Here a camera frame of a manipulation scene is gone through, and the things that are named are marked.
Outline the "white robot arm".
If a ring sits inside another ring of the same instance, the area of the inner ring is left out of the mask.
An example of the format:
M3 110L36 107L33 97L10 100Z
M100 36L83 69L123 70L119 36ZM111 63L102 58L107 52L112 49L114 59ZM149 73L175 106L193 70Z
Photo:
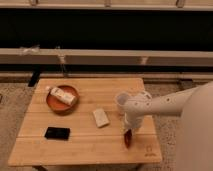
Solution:
M174 171L213 171L213 81L149 100L144 96L125 102L125 129L138 129L146 115L179 117Z

